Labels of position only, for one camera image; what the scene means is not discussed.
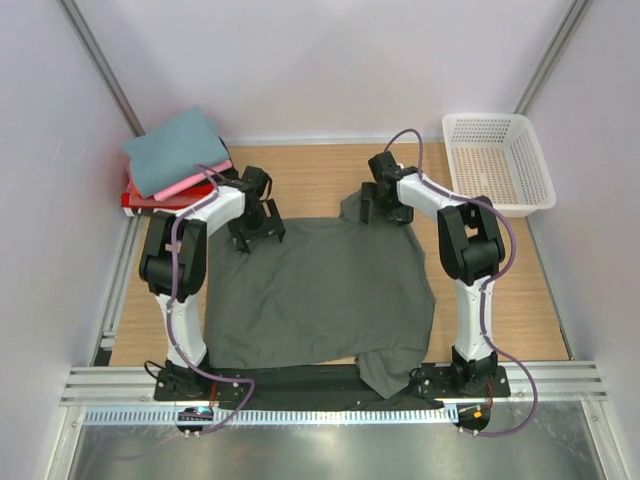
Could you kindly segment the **dark grey t shirt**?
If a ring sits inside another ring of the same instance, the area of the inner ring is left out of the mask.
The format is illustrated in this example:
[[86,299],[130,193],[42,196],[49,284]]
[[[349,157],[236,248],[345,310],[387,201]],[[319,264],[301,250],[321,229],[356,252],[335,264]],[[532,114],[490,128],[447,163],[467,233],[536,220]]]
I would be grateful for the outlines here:
[[236,249],[209,240],[204,341],[218,368],[309,365],[353,357],[377,394],[404,389],[430,342],[436,300],[410,226],[359,218],[352,194],[335,218],[289,218],[283,238]]

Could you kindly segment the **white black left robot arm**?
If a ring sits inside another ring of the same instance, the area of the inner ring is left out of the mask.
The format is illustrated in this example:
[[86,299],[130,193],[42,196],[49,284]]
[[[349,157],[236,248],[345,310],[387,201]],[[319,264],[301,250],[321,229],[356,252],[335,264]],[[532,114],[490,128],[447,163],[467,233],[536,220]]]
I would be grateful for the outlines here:
[[199,317],[209,237],[226,228],[236,250],[249,253],[257,241],[285,235],[271,198],[272,178],[263,169],[249,166],[237,179],[211,170],[205,175],[213,187],[207,196],[175,212],[152,214],[139,264],[139,276],[162,312],[167,360],[184,368],[177,387],[192,400],[204,398],[212,387],[212,376],[202,367],[207,346]]

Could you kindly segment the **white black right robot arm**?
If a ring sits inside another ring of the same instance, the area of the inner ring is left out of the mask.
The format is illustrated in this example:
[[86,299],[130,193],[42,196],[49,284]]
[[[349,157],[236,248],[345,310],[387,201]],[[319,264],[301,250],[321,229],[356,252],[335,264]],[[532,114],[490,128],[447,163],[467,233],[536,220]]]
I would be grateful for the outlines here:
[[495,276],[505,259],[496,210],[485,197],[464,198],[434,183],[415,167],[403,168],[389,151],[368,161],[373,176],[361,188],[360,220],[377,214],[399,226],[419,211],[437,225],[440,263],[456,289],[458,327],[450,381],[472,396],[497,368],[491,314]]

